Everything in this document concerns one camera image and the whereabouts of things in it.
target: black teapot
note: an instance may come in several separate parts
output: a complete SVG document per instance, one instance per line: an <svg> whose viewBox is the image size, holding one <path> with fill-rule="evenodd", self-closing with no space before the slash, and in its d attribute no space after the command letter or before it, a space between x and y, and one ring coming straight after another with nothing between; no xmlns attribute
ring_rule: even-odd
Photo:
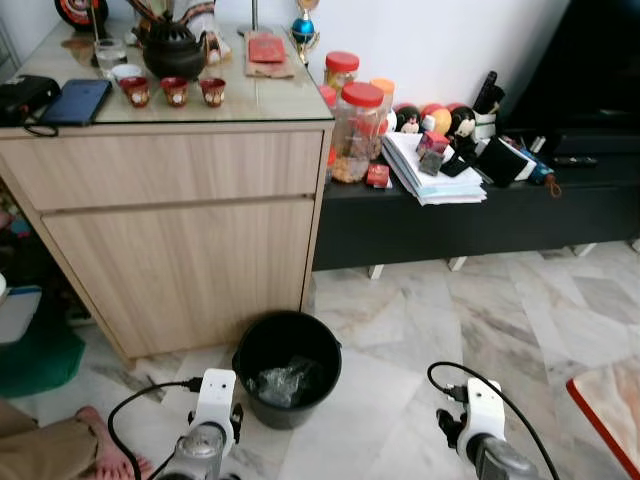
<svg viewBox="0 0 640 480"><path fill-rule="evenodd" d="M148 31L135 28L132 31L142 43L145 65L156 77L193 80L202 72L206 64L205 32L196 41L191 30L172 21L169 13L151 23Z"/></svg>

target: cabinet leg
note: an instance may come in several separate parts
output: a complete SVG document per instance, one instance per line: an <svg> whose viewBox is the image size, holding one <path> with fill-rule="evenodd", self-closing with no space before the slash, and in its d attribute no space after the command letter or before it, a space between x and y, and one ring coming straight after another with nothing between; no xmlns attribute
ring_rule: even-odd
<svg viewBox="0 0 640 480"><path fill-rule="evenodd" d="M573 254L576 257L586 257L589 255L591 250L596 247L597 243L587 243L586 245L576 245L575 247L571 247Z"/></svg>
<svg viewBox="0 0 640 480"><path fill-rule="evenodd" d="M382 275L384 265L371 265L369 267L369 280L378 280Z"/></svg>
<svg viewBox="0 0 640 480"><path fill-rule="evenodd" d="M447 265L449 265L449 270L451 270L452 272L459 272L460 270L462 270L462 266L466 261L467 257L450 258L447 262Z"/></svg>

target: remote control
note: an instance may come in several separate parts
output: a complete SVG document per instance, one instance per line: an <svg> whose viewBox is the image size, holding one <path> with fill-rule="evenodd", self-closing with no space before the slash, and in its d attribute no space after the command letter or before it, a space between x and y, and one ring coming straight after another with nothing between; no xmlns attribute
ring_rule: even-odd
<svg viewBox="0 0 640 480"><path fill-rule="evenodd" d="M554 157L553 166L560 168L575 167L586 168L598 165L598 160L593 157Z"/></svg>

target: smartphone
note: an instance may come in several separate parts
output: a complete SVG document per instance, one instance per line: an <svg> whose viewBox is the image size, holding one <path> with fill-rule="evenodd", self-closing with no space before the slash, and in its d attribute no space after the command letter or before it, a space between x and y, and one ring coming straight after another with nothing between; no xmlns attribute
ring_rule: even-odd
<svg viewBox="0 0 640 480"><path fill-rule="evenodd" d="M38 123L76 127L90 125L111 93L111 88L109 80L69 80Z"/></svg>

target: black tv stand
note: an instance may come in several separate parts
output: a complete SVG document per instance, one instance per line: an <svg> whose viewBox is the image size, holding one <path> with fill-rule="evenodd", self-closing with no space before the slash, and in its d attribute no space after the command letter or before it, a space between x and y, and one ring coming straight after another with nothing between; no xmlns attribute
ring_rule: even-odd
<svg viewBox="0 0 640 480"><path fill-rule="evenodd" d="M562 198L542 186L486 186L474 205L421 207L392 190L331 184L322 204L315 270L562 248L640 235L640 154L598 155L590 169L556 172Z"/></svg>

